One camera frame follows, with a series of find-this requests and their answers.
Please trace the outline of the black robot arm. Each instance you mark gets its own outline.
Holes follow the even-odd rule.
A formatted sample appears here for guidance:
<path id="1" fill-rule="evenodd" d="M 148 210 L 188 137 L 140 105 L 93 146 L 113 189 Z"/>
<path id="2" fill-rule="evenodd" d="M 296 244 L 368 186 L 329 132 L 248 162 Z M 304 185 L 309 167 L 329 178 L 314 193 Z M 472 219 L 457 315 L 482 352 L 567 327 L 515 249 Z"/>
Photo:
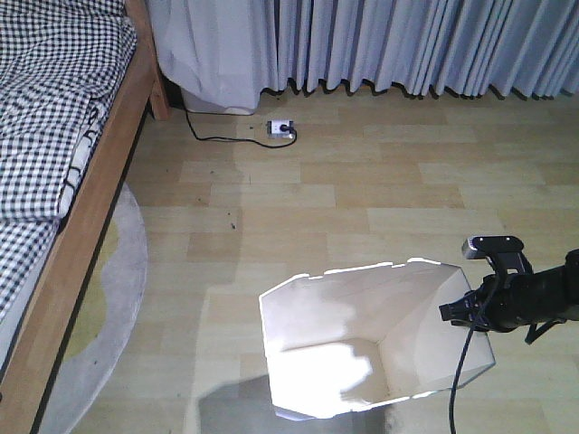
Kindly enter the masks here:
<path id="1" fill-rule="evenodd" d="M 503 265 L 483 278 L 479 288 L 439 306 L 441 319 L 480 332 L 509 333 L 530 326 L 536 335 L 578 319 L 578 250 L 565 264 L 537 273 L 507 273 Z"/>

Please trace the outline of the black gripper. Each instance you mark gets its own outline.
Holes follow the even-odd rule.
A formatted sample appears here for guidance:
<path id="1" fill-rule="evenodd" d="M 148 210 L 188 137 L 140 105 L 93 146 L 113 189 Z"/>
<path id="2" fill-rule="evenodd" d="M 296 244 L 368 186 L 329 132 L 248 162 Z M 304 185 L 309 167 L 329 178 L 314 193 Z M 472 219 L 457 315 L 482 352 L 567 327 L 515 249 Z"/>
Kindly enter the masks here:
<path id="1" fill-rule="evenodd" d="M 529 321 L 515 312 L 508 300 L 505 280 L 487 275 L 476 290 L 468 291 L 462 298 L 439 306 L 441 320 L 452 326 L 474 327 L 479 332 L 509 333 Z"/>

